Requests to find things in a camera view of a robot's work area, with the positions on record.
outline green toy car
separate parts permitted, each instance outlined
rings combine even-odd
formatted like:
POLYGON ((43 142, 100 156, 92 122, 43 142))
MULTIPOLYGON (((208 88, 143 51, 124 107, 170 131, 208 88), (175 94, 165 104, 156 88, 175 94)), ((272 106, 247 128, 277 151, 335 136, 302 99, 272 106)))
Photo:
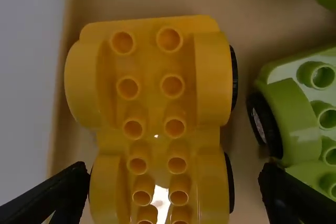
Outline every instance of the green toy car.
POLYGON ((265 65, 246 101, 260 145, 286 173, 336 201, 336 47, 265 65))

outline tire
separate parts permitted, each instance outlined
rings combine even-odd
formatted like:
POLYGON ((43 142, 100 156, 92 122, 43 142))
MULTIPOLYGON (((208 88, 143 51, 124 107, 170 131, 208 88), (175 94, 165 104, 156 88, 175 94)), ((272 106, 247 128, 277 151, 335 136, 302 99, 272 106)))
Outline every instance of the tire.
POLYGON ((233 172, 231 167, 231 162, 229 156, 224 152, 226 170, 227 170, 227 181, 229 185, 229 209, 230 214, 233 212, 235 208, 235 183, 233 179, 233 172))
POLYGON ((282 140, 276 119, 261 92, 253 92, 246 99, 248 118, 260 146, 268 146, 270 156, 282 159, 282 140))
POLYGON ((235 108, 238 98, 238 65, 235 51, 232 46, 230 46, 231 53, 231 64, 232 64, 232 102, 231 102, 231 111, 235 108))

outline white wall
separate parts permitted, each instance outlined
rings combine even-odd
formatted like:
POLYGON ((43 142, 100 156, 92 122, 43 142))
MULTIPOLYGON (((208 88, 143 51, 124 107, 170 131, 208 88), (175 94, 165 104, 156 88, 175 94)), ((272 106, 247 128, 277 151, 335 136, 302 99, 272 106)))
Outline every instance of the white wall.
POLYGON ((46 177, 65 0, 0 0, 0 204, 46 177))

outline wheel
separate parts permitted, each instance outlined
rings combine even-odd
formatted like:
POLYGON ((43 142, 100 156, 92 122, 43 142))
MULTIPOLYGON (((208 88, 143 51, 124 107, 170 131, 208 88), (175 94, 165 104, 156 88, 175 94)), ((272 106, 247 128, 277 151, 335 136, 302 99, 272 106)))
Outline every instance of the wheel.
POLYGON ((250 94, 246 99, 246 108, 259 145, 267 145, 270 156, 281 159, 284 151, 280 131, 264 96, 260 92, 250 94))
POLYGON ((236 54, 232 46, 230 46, 230 53, 231 53, 232 80, 233 80, 232 103, 231 103, 231 111, 232 111, 236 106, 238 98, 238 65, 236 54))
POLYGON ((225 162, 226 162, 226 170, 227 170, 227 181, 229 184, 229 209, 230 214, 233 212, 235 208, 235 183, 233 180, 233 172, 231 167, 231 162, 229 156, 224 152, 225 162))

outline beige surface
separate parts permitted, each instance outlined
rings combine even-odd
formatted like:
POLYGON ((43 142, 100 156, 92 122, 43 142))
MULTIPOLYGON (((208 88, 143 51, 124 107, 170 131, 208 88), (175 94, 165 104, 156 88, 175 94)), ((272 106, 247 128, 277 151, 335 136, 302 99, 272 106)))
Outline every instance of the beige surface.
MULTIPOLYGON (((72 119, 62 86, 64 60, 81 28, 101 20, 190 14, 213 16, 235 48, 238 60, 239 98, 223 138, 236 187, 236 206, 230 223, 268 223, 257 185, 265 160, 259 158, 246 115, 245 96, 264 62, 336 41, 336 15, 314 0, 68 0, 49 174, 77 160, 85 161, 90 169, 97 151, 93 135, 72 119)), ((88 208, 82 223, 91 223, 88 208)))

